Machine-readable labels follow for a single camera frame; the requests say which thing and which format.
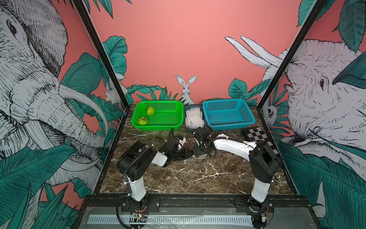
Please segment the white foam net sleeve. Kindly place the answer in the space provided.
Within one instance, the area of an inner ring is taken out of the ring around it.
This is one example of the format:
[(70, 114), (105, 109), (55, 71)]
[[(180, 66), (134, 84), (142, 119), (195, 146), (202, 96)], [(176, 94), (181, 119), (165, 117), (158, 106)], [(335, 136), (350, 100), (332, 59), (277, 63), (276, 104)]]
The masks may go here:
[(205, 159), (206, 157), (207, 157), (207, 154), (203, 154), (203, 155), (198, 156), (196, 159), (202, 160), (202, 159)]

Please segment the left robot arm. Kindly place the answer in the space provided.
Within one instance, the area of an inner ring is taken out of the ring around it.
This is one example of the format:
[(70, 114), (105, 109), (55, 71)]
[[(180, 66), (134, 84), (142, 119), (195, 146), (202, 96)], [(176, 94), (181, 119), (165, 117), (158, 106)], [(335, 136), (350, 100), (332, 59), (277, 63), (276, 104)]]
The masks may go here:
[(165, 143), (158, 149), (142, 141), (136, 141), (116, 162), (124, 178), (129, 197), (142, 202), (147, 195), (144, 174), (151, 164), (165, 168), (173, 161), (183, 161), (193, 156), (193, 151), (184, 145), (185, 140), (175, 137), (174, 129), (169, 131)]

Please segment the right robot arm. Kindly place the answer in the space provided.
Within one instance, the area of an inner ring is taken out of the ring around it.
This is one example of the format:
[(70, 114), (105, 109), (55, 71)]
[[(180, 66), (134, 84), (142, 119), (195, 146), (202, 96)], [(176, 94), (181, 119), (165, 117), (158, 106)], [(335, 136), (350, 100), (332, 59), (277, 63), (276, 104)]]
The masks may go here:
[(254, 175), (254, 186), (247, 204), (255, 213), (269, 210), (268, 194), (280, 168), (280, 159), (266, 141), (247, 142), (218, 131), (209, 133), (201, 127), (193, 132), (193, 137), (197, 142), (193, 150), (195, 156), (222, 150), (249, 161)]

